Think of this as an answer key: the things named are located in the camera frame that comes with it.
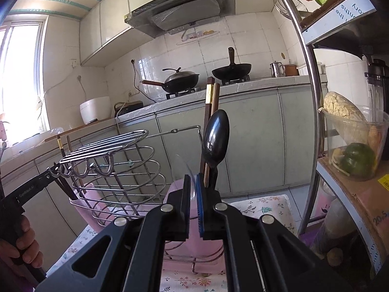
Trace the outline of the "person's left hand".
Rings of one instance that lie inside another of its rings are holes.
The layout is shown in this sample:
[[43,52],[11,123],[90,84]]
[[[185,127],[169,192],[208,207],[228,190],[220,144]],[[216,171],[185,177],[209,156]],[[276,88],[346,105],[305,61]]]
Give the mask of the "person's left hand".
[[16,271],[17,268],[12,259],[21,256],[26,264],[30,264],[34,268],[41,268],[44,263],[44,255],[35,239],[35,231],[27,217],[21,216],[20,223],[22,235],[17,239],[16,245],[1,239],[1,261]]

